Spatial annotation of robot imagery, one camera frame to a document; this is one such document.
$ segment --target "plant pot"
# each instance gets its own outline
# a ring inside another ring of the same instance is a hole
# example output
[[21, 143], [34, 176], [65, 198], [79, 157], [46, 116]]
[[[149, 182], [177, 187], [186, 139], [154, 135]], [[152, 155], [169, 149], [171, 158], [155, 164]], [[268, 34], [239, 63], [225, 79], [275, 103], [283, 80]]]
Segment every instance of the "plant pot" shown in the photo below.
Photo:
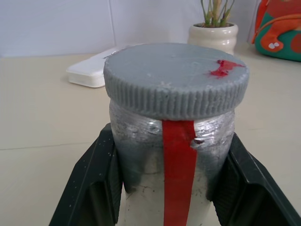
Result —
[[226, 53], [234, 54], [238, 26], [229, 24], [228, 27], [207, 28], [197, 27], [195, 24], [189, 29], [188, 44], [215, 48]]

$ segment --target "plastic jar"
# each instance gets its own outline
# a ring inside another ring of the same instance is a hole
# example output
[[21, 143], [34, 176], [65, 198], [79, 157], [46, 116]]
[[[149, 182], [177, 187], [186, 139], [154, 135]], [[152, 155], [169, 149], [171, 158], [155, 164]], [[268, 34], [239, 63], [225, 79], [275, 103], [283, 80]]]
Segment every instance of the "plastic jar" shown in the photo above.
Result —
[[127, 193], [125, 226], [203, 223], [248, 77], [232, 55], [188, 44], [139, 45], [108, 58], [104, 78]]

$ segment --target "gray lid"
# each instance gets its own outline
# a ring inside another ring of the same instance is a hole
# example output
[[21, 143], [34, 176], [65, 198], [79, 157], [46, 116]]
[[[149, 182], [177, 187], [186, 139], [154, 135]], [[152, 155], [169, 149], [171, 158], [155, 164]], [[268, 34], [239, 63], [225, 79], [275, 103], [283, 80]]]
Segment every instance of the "gray lid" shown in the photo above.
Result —
[[[211, 73], [227, 60], [239, 64], [227, 76]], [[105, 62], [109, 97], [155, 119], [196, 120], [234, 109], [243, 99], [249, 70], [234, 56], [212, 48], [162, 43], [129, 47]]]

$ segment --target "table surface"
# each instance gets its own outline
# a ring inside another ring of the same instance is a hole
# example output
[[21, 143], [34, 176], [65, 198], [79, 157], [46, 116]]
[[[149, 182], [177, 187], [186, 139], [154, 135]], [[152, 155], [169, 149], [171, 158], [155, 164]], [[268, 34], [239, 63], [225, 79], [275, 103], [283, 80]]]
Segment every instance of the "table surface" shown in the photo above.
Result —
[[[251, 70], [236, 132], [301, 214], [301, 64], [247, 44], [236, 55]], [[0, 60], [1, 225], [48, 225], [74, 164], [110, 121], [105, 88], [67, 79], [66, 68], [90, 56]], [[218, 225], [212, 207], [204, 226]]]

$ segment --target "red and green object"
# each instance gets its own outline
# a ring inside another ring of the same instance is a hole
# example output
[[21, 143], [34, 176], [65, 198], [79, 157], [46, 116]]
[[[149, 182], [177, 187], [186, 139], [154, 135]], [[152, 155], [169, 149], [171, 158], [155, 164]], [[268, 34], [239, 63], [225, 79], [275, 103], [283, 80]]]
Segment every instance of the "red and green object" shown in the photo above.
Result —
[[262, 0], [252, 43], [262, 54], [301, 61], [301, 0]]

